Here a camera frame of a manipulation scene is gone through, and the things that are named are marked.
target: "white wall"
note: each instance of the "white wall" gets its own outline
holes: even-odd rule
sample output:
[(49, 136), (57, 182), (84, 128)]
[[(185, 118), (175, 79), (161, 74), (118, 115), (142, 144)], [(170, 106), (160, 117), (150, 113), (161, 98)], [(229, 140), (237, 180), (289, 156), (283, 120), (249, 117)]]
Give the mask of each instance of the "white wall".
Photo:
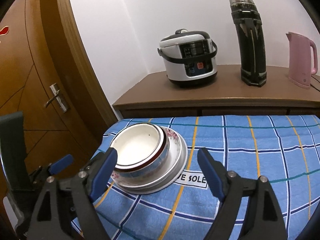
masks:
[(70, 0), (92, 68), (112, 105), (147, 74), (123, 0)]
[[(309, 37), (320, 48), (320, 35), (298, 0), (254, 2), (262, 18), (267, 65), (288, 67), (288, 31)], [(158, 43), (180, 28), (208, 32), (218, 46), (218, 64), (240, 63), (229, 0), (71, 0), (71, 5), (110, 104), (148, 73), (165, 70)]]

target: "blue towel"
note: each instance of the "blue towel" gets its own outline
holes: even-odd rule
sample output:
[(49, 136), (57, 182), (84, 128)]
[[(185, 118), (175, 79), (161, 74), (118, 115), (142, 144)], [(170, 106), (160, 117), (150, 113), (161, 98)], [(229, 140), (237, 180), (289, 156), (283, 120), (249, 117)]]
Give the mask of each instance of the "blue towel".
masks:
[[(110, 179), (94, 203), (112, 239), (203, 239), (218, 211), (197, 163), (206, 147), (227, 170), (256, 179), (265, 175), (278, 198), (289, 239), (303, 230), (320, 200), (320, 125), (303, 116), (202, 116), (126, 119), (110, 127), (95, 154), (105, 152), (122, 128), (137, 122), (170, 127), (188, 145), (188, 162), (169, 187), (149, 195), (128, 194)], [(237, 239), (247, 198), (243, 198), (230, 239)], [(80, 232), (77, 220), (74, 227)]]

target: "rice cooker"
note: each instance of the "rice cooker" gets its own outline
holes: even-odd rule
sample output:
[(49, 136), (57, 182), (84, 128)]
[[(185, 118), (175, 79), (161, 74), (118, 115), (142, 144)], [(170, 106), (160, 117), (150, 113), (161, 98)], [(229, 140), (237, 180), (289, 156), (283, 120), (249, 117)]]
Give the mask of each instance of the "rice cooker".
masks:
[(181, 87), (200, 85), (217, 75), (217, 45), (208, 33), (180, 29), (162, 39), (159, 45), (158, 53), (172, 83)]

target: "thermos flask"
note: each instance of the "thermos flask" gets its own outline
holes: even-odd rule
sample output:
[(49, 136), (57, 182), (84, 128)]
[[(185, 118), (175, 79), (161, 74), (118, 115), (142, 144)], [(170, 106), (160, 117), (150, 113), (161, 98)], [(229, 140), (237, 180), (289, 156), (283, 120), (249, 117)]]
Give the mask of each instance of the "thermos flask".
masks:
[(266, 83), (266, 52), (260, 14), (253, 0), (230, 0), (241, 56), (241, 79), (249, 86)]

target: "blue gripper pad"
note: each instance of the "blue gripper pad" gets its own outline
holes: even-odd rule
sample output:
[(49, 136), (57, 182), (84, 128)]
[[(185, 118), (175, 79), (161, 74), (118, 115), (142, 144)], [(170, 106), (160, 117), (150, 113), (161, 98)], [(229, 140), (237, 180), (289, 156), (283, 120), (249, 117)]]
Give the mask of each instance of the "blue gripper pad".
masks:
[(68, 167), (71, 163), (73, 163), (73, 157), (71, 154), (68, 154), (52, 164), (49, 168), (49, 173), (51, 175), (58, 174), (66, 167)]
[(90, 191), (90, 198), (91, 201), (96, 201), (105, 191), (107, 183), (110, 179), (111, 173), (113, 172), (117, 159), (118, 154), (116, 149), (109, 148), (105, 153), (99, 153), (103, 155), (101, 160), (98, 160), (99, 165), (95, 168), (95, 171), (90, 174), (90, 183), (91, 183), (91, 191)]
[(197, 159), (212, 195), (223, 202), (229, 190), (226, 177), (227, 170), (221, 162), (217, 162), (212, 158), (206, 148), (198, 150)]

